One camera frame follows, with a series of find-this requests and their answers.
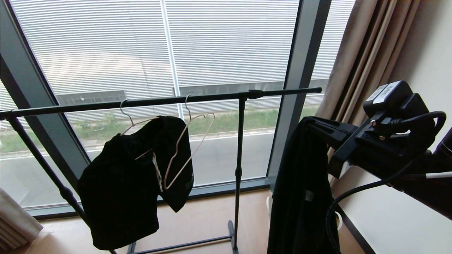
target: road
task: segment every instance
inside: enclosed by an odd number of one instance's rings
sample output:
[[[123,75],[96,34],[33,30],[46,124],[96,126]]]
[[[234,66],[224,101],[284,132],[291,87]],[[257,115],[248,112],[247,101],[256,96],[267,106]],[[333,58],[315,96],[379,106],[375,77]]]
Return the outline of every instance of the road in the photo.
[[[200,141],[190,142],[195,151]],[[251,134],[244,137],[242,169],[243,178],[264,176],[267,172],[273,133]],[[88,151],[91,159],[101,151]],[[66,186],[70,186],[52,159],[45,156],[49,165]],[[195,185],[232,181],[237,165],[237,137],[206,139],[193,156]],[[0,160],[0,186],[21,206],[40,206],[65,202],[57,187],[32,156]]]

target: wooden floor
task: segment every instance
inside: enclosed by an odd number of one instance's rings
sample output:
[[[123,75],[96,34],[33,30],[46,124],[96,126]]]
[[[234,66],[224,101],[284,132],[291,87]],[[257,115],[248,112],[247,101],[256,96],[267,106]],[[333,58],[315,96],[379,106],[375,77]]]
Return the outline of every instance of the wooden floor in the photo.
[[[238,247],[240,254],[264,254],[268,239],[268,190],[240,196]],[[228,235],[227,222],[234,220],[234,196],[228,195],[187,202],[174,213],[166,205],[159,206],[160,229],[139,241],[135,251],[143,251]],[[88,227],[80,218],[40,221],[44,229],[30,245],[11,254],[97,254],[108,253],[92,245]],[[345,226],[339,232],[343,254],[364,253]],[[127,247],[117,250],[125,254]],[[197,248],[172,250],[176,254],[231,254],[231,242],[225,241]]]

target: glass pane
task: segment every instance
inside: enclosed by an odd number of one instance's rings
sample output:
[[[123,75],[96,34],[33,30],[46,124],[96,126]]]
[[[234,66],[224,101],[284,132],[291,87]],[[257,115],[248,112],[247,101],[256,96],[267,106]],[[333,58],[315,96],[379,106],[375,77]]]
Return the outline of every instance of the glass pane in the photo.
[[[1,81],[0,108],[2,110],[17,108]],[[79,200],[80,198],[43,149],[25,119],[19,118],[19,120],[58,178]],[[60,196],[58,188],[7,121],[0,122],[0,187],[25,208],[67,204]]]
[[[80,104],[85,98],[97,102],[98,98],[121,101],[174,96],[178,86],[183,96],[281,89],[299,3],[298,0],[11,2],[52,90],[57,96],[65,96],[61,104]],[[166,5],[167,20],[161,4]],[[331,20],[329,17],[311,86],[326,85],[335,59],[331,52],[339,48],[347,19],[348,14],[336,15]],[[313,105],[313,109],[303,112],[315,112],[322,98],[322,94],[308,95],[306,104]],[[244,178],[266,175],[279,104],[280,97],[247,102]],[[193,158],[195,184],[234,180],[238,102],[190,103],[189,107],[194,115],[216,114],[211,130]],[[188,113],[185,109],[178,112],[176,105],[125,111],[136,122],[182,113],[187,118]],[[100,153],[106,141],[130,125],[128,117],[118,109],[66,115],[91,158]],[[198,118],[190,125],[192,152],[210,121]]]

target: garment rack pole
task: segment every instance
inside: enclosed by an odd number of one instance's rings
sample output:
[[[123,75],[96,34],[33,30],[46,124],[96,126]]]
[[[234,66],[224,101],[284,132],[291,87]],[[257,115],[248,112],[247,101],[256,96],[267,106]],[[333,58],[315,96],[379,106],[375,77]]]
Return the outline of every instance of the garment rack pole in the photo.
[[[214,95],[199,95],[190,96],[187,102],[201,102],[201,101],[213,101],[213,100],[228,100],[228,99],[238,99],[239,100],[239,125],[238,125],[238,141],[237,141],[237,168],[235,169],[235,217],[234,224],[228,221],[229,235],[211,238],[207,240],[201,240],[181,245],[173,245],[164,248],[146,250],[135,252],[136,242],[129,245],[128,254],[146,254],[160,252],[170,249],[185,248],[193,245],[206,244],[215,241],[221,241],[230,239],[232,244],[233,254],[238,254],[237,247],[237,233],[238,233],[238,221],[239,221],[239,203],[240,203],[240,182],[242,177],[242,148],[243,148],[243,129],[245,122],[245,103],[248,99],[257,99],[264,96],[277,96],[277,95],[289,95],[289,94],[308,94],[308,93],[321,93],[322,88],[305,88],[305,89],[288,89],[288,90],[277,90],[277,91],[261,91],[261,90],[250,90],[243,93],[235,94],[214,94]],[[151,106],[151,105],[164,105],[164,104],[175,104],[184,103],[186,101],[185,97],[169,97],[160,99],[139,99],[139,100],[129,100],[123,103],[123,107],[140,107],[140,106]],[[44,171],[58,187],[61,196],[72,206],[75,212],[82,218],[82,220],[89,226],[86,220],[85,213],[80,205],[77,203],[71,190],[64,186],[61,180],[57,177],[55,172],[52,170],[50,165],[46,162],[43,155],[39,149],[35,146],[27,132],[25,131],[22,124],[17,119],[18,117],[51,114],[51,113],[66,113],[66,112],[78,112],[85,110],[97,110],[97,109],[108,109],[108,108],[119,108],[119,102],[112,103],[90,103],[83,105],[74,106],[52,106],[44,108],[27,108],[27,109],[16,109],[10,111],[0,111],[0,120],[8,120],[13,129],[19,134],[20,138],[24,141],[25,145],[31,151],[33,156],[37,159],[39,164],[42,166]],[[110,250],[112,254],[116,254],[116,251]]]

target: curtain fold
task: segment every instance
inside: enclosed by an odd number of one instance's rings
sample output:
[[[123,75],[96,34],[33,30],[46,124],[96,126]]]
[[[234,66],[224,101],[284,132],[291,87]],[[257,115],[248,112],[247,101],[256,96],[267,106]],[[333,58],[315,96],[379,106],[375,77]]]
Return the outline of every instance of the curtain fold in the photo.
[[[33,241],[42,225],[0,188],[0,248],[16,249]]]
[[[363,102],[386,84],[419,0],[356,0],[316,116],[361,125]]]

